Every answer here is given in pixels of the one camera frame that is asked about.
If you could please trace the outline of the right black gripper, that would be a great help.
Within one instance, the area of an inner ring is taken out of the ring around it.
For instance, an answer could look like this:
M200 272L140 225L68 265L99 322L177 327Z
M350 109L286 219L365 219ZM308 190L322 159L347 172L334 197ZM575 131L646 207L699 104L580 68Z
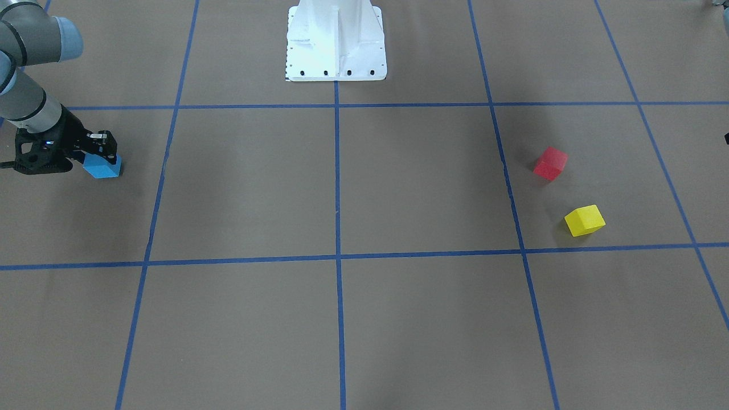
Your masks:
M50 155L50 163L66 162L68 158L75 159L73 151L83 151L84 167L117 167L119 157L112 151L116 150L116 139L109 130L91 133L84 127L75 114L67 108L62 108L62 113L55 125L41 134L45 150Z

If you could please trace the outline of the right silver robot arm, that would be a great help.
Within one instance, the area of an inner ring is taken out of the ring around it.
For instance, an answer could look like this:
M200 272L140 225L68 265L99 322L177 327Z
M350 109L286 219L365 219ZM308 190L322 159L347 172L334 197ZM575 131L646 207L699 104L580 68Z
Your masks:
M27 73L26 67L81 57L83 36L68 18L37 1L3 1L2 118L16 127L15 158L3 163L26 175L63 173L78 163L117 166L111 132L91 132Z

